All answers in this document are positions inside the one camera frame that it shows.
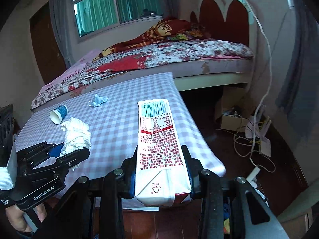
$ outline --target human hand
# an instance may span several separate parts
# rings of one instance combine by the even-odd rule
[[[7,207],[5,209],[7,214],[7,218],[14,229],[19,232],[31,232],[31,227],[26,223],[23,218],[24,212],[17,207],[17,205],[13,205],[11,207]],[[36,206],[35,212],[38,215],[38,218],[41,222],[46,218],[47,211],[45,210],[44,204],[40,204]]]

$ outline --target window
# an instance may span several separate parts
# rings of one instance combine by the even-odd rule
[[[162,15],[158,0],[73,0],[79,36],[108,26]]]

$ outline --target white cable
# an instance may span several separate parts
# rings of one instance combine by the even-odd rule
[[[251,156],[254,152],[254,147],[255,147],[255,144],[256,144],[256,117],[257,117],[257,113],[264,101],[264,99],[266,98],[266,96],[269,94],[269,91],[270,91],[270,88],[271,88],[271,85],[272,85],[272,51],[271,51],[271,48],[270,48],[270,44],[269,44],[269,40],[267,38],[267,36],[265,35],[264,33],[264,30],[263,30],[263,27],[261,26],[261,23],[260,21],[258,20],[257,16],[255,15],[253,9],[251,8],[250,4],[248,3],[247,0],[244,0],[248,6],[248,8],[250,9],[251,13],[253,14],[254,18],[256,19],[258,25],[259,25],[259,28],[260,28],[260,31],[262,33],[262,35],[264,36],[266,42],[267,42],[267,47],[268,47],[268,51],[269,51],[269,84],[268,84],[268,88],[267,88],[267,92],[265,93],[265,95],[261,98],[260,100],[260,103],[259,105],[257,106],[256,108],[256,111],[255,111],[255,114],[254,114],[254,123],[253,123],[253,144],[252,144],[252,147],[251,147],[251,151],[250,151],[250,156],[249,156],[249,159],[251,161],[251,163],[254,165],[254,166],[260,166],[262,168],[264,168],[263,166],[261,166],[260,164],[255,164],[254,161],[251,159]]]
[[[242,117],[241,115],[239,115],[239,114],[234,114],[234,115],[229,115],[229,116],[239,116],[239,117],[241,117],[241,120],[243,119],[243,117]],[[221,129],[221,128],[213,128],[213,129],[214,129],[214,130],[222,130],[222,131],[225,131],[225,132],[228,132],[228,133],[234,135],[234,137],[233,137],[234,144],[233,144],[233,145],[234,145],[234,150],[235,150],[235,152],[236,152],[239,156],[241,156],[241,157],[246,157],[246,156],[248,156],[248,155],[251,154],[251,151],[249,151],[246,155],[243,156],[243,155],[241,155],[241,154],[237,151],[237,148],[236,148],[236,144],[243,145],[243,146],[249,146],[249,147],[252,146],[252,145],[247,145],[247,144],[243,144],[243,143],[237,142],[238,139],[245,139],[245,140],[247,140],[248,142],[251,142],[250,139],[247,139],[247,138],[245,138],[245,137],[242,137],[242,136],[239,136],[239,135],[238,135],[238,132],[239,132],[239,130],[240,130],[242,127],[243,127],[243,126],[242,126],[242,123],[241,123],[241,124],[240,124],[240,127],[237,128],[237,131],[236,131],[235,134],[232,133],[232,132],[230,132],[230,131],[228,131],[228,130]],[[276,166],[275,166],[274,162],[273,162],[269,157],[267,157],[267,156],[265,156],[265,155],[263,155],[263,154],[261,154],[261,155],[262,155],[263,157],[267,158],[267,159],[272,163],[272,165],[274,166],[274,170],[273,170],[273,171],[269,171],[269,170],[267,170],[265,167],[263,167],[261,164],[257,164],[256,166],[260,166],[261,168],[265,169],[267,172],[270,172],[270,173],[275,172]]]

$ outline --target screw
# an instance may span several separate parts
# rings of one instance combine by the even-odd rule
[[[237,177],[236,178],[237,182],[244,184],[246,182],[246,179],[244,177]]]
[[[115,175],[122,175],[123,173],[124,173],[124,171],[122,169],[115,169],[114,170]]]
[[[87,182],[87,177],[82,176],[82,177],[78,178],[78,182],[79,183],[86,183]]]
[[[207,170],[207,169],[202,169],[201,170],[201,174],[203,174],[203,175],[210,175],[210,170]]]

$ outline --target black metal bracket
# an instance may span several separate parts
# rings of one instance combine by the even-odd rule
[[[186,146],[182,146],[182,151],[192,185],[191,197],[203,199],[199,239],[224,238],[225,199],[231,207],[231,238],[288,239],[276,217],[244,178],[219,178],[203,169],[200,161],[191,157]],[[80,177],[60,199],[33,238],[92,238],[95,198],[101,197],[99,238],[124,239],[121,199],[134,196],[136,156],[137,150],[133,157],[123,161],[121,168],[103,178],[89,180],[85,176]],[[83,209],[87,211],[81,215],[79,210]]]
[[[87,148],[59,157],[54,164],[34,169],[49,159],[55,149],[61,151],[62,146],[43,142],[17,152],[15,187],[8,191],[0,190],[0,199],[5,207],[16,204],[27,212],[65,188],[64,181],[69,168],[89,157]]]

